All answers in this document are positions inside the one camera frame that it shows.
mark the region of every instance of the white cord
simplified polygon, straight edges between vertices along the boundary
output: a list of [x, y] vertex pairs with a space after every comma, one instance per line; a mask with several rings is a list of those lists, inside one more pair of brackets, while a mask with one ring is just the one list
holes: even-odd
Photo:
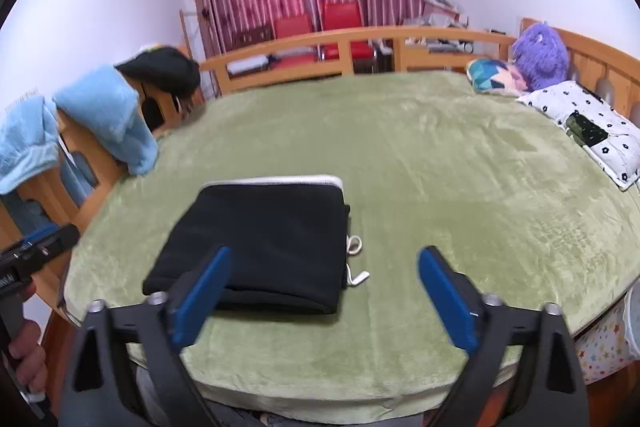
[[357, 235], [347, 236], [347, 254], [357, 255], [362, 250], [362, 240]]
[[357, 286], [358, 284], [365, 282], [369, 277], [370, 273], [367, 271], [360, 272], [356, 278], [351, 277], [351, 268], [347, 265], [347, 286]]
[[[357, 235], [352, 235], [351, 237], [347, 236], [347, 255], [357, 255], [362, 250], [362, 240]], [[351, 276], [351, 268], [349, 267], [349, 263], [347, 263], [347, 286], [357, 286], [358, 284], [365, 282], [369, 277], [370, 273], [367, 271], [360, 272], [356, 278], [354, 279]]]

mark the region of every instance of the white floral pillow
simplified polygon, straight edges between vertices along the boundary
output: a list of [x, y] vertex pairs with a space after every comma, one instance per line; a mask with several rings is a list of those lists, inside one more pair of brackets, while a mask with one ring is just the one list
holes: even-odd
[[640, 129], [597, 94], [561, 82], [518, 98], [572, 136], [607, 175], [626, 190], [640, 177]]

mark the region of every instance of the light blue towel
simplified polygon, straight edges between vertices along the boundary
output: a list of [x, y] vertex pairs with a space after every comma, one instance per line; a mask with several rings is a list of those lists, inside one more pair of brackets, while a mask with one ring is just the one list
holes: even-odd
[[16, 103], [0, 128], [0, 194], [56, 165], [56, 106], [40, 94]]
[[130, 174], [146, 174], [158, 158], [158, 143], [138, 113], [138, 92], [113, 66], [102, 66], [63, 87], [56, 105], [81, 123]]

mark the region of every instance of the human hand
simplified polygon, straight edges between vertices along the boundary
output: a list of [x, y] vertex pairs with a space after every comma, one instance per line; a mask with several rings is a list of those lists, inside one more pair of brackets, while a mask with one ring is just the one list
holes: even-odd
[[[31, 284], [25, 292], [24, 298], [36, 293], [36, 286]], [[9, 345], [9, 354], [15, 360], [20, 360], [20, 365], [15, 371], [18, 381], [33, 394], [44, 391], [47, 383], [47, 367], [45, 366], [45, 352], [38, 344], [40, 327], [33, 321], [25, 321], [18, 336]]]

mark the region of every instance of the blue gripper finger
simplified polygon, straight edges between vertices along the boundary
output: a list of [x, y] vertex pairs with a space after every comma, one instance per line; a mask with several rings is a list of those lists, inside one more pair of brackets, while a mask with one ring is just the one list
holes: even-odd
[[455, 285], [436, 259], [439, 253], [437, 251], [432, 253], [432, 248], [423, 248], [418, 254], [420, 280], [449, 333], [451, 342], [471, 355], [478, 347], [474, 318]]
[[58, 225], [55, 223], [50, 223], [49, 225], [45, 225], [41, 229], [37, 229], [35, 232], [31, 232], [29, 235], [25, 236], [22, 240], [22, 245], [24, 247], [32, 245], [33, 243], [37, 243], [41, 239], [47, 237], [51, 233], [57, 232], [60, 229]]
[[171, 343], [176, 351], [195, 344], [231, 275], [231, 250], [222, 247], [203, 270], [172, 317]]

